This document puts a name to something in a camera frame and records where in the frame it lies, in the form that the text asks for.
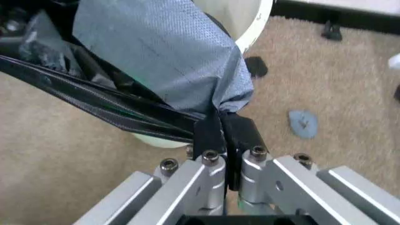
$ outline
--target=blue cloth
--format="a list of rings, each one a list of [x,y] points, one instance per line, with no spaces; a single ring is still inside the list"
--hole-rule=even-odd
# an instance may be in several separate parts
[[[289,112],[290,127],[301,138],[313,138],[318,131],[317,116],[306,110]]]

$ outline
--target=hex socket bolt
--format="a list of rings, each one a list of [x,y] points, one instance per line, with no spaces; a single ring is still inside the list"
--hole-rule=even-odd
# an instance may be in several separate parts
[[[193,145],[191,144],[186,146],[186,158],[193,159]]]
[[[206,166],[214,166],[218,164],[219,154],[215,150],[205,150],[201,155],[201,162]]]
[[[256,161],[264,161],[267,158],[267,149],[262,146],[254,146],[250,150],[250,154],[256,159]]]
[[[172,176],[178,167],[178,161],[174,158],[166,158],[160,162],[161,174],[167,177]]]
[[[311,169],[313,160],[305,153],[296,153],[293,158],[307,169]]]

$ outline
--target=beige carpet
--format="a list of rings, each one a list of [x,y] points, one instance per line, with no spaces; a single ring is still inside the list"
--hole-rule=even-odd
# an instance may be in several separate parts
[[[321,25],[271,18],[247,55],[269,66],[240,114],[253,118],[274,156],[307,152],[320,167],[348,165],[399,196],[400,71],[387,60],[400,37],[342,29],[343,41],[320,37]],[[152,173],[183,149],[142,144],[63,101],[0,74],[0,224],[70,224],[131,172]],[[287,112],[318,115],[312,140],[294,136]],[[230,193],[230,208],[235,194]]]

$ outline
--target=bolt head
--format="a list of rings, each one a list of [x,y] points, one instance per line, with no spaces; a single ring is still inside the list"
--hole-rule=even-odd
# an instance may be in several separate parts
[[[218,164],[219,154],[215,150],[205,150],[201,155],[201,162],[206,166]]]
[[[311,169],[313,160],[312,158],[305,153],[296,153],[293,158],[298,161],[301,165],[303,165],[307,169]]]
[[[263,146],[254,146],[250,150],[250,154],[257,160],[257,161],[264,161],[267,158],[268,151]]]
[[[174,158],[166,158],[160,162],[161,173],[167,177],[170,177],[178,167],[178,161]]]

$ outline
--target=white bucket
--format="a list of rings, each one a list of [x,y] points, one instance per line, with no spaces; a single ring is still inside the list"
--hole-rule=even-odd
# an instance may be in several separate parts
[[[271,13],[274,0],[194,0],[203,12],[218,20],[245,53],[257,40]],[[188,143],[133,134],[144,143],[160,148],[178,148]]]

